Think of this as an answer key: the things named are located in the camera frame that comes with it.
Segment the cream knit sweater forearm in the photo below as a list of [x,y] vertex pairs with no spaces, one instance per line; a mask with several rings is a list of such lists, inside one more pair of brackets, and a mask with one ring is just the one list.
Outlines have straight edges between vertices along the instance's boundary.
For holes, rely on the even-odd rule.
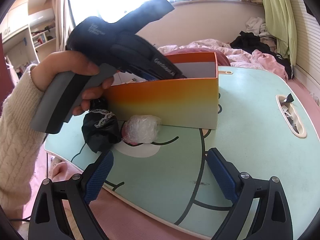
[[8,218],[21,218],[31,198],[30,180],[45,134],[30,127],[43,92],[31,79],[29,66],[1,114],[1,207]]

